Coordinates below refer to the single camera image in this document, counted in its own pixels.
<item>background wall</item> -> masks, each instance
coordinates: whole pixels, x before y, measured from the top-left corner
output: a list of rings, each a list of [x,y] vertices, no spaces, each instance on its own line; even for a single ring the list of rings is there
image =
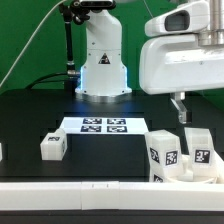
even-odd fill
[[[23,49],[31,34],[46,13],[59,0],[1,0],[0,1],[0,80]],[[146,0],[153,16],[176,7],[168,0]],[[123,27],[122,60],[128,67],[128,85],[139,89],[138,69],[140,51],[148,39],[144,25],[150,19],[143,0],[118,4],[110,11]],[[73,48],[77,69],[86,59],[85,25],[73,24]],[[66,70],[65,33],[62,16],[58,10],[50,16],[23,55],[0,92],[24,88],[44,75]],[[62,88],[63,84],[38,85],[37,88]]]

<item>black table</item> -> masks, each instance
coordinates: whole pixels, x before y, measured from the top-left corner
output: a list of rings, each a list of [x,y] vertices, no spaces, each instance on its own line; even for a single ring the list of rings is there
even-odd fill
[[[135,92],[130,101],[97,104],[76,100],[63,90],[11,90],[0,96],[1,182],[148,181],[149,163],[143,135],[68,135],[62,162],[42,161],[40,142],[63,117],[144,118],[149,131],[166,129],[180,137],[184,127],[208,128],[216,151],[224,155],[224,112],[197,94],[186,107],[192,123],[182,125],[169,95]],[[1,223],[221,223],[223,212],[189,211],[34,211],[0,212]]]

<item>cable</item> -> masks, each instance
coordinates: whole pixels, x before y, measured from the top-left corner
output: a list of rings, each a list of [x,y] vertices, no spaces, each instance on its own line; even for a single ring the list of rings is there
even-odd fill
[[[27,86],[26,89],[32,89],[35,85],[37,84],[42,84],[42,83],[52,83],[52,82],[65,82],[67,81],[66,79],[62,79],[62,80],[47,80],[47,81],[37,81],[32,83],[32,86]]]
[[[145,4],[145,7],[146,7],[146,9],[147,9],[149,15],[150,15],[152,18],[154,18],[154,16],[152,15],[152,12],[151,12],[151,10],[150,10],[150,8],[149,8],[149,6],[148,6],[146,0],[143,0],[143,2],[144,2],[144,4]]]
[[[29,84],[25,89],[32,89],[33,86],[36,85],[36,83],[39,83],[39,82],[41,82],[45,79],[49,79],[49,78],[53,78],[53,77],[57,77],[57,76],[68,76],[68,74],[66,72],[62,72],[62,73],[53,73],[53,74],[50,74],[50,75],[45,75],[41,78],[38,78],[37,80],[35,80],[31,84]]]
[[[2,88],[3,84],[5,83],[5,81],[8,79],[8,77],[10,76],[10,74],[12,73],[13,69],[15,68],[15,66],[17,65],[18,61],[20,60],[20,58],[23,56],[24,52],[26,51],[26,49],[29,47],[30,43],[32,42],[33,38],[36,36],[37,32],[40,30],[41,26],[44,24],[44,22],[47,20],[47,18],[50,16],[50,14],[63,2],[66,2],[67,0],[63,0],[60,1],[59,3],[57,3],[48,13],[47,15],[43,18],[43,20],[40,22],[40,24],[37,26],[36,30],[34,31],[34,33],[31,35],[30,39],[28,40],[28,42],[26,43],[25,47],[23,48],[23,50],[21,51],[21,53],[19,54],[19,56],[17,57],[17,59],[15,60],[15,62],[13,63],[12,67],[9,69],[8,73],[6,74],[6,76],[4,77],[4,79],[2,80],[2,82],[0,83],[0,89]]]

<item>marker sheet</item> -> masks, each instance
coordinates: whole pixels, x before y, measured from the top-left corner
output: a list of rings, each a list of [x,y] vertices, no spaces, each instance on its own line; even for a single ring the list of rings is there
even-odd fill
[[[60,128],[67,134],[143,135],[148,132],[144,118],[65,117]]]

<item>white box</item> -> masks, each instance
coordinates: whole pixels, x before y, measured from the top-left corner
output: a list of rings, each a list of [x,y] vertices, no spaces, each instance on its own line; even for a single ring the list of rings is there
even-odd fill
[[[194,176],[217,177],[217,164],[212,137],[208,129],[185,128],[187,146]]]
[[[61,161],[67,150],[66,133],[62,129],[58,129],[55,133],[48,133],[40,147],[42,160]]]
[[[201,183],[120,183],[120,209],[224,211],[224,186]]]
[[[168,131],[145,133],[150,167],[163,177],[179,176],[184,173],[180,139]]]
[[[80,210],[81,182],[0,183],[0,211]]]

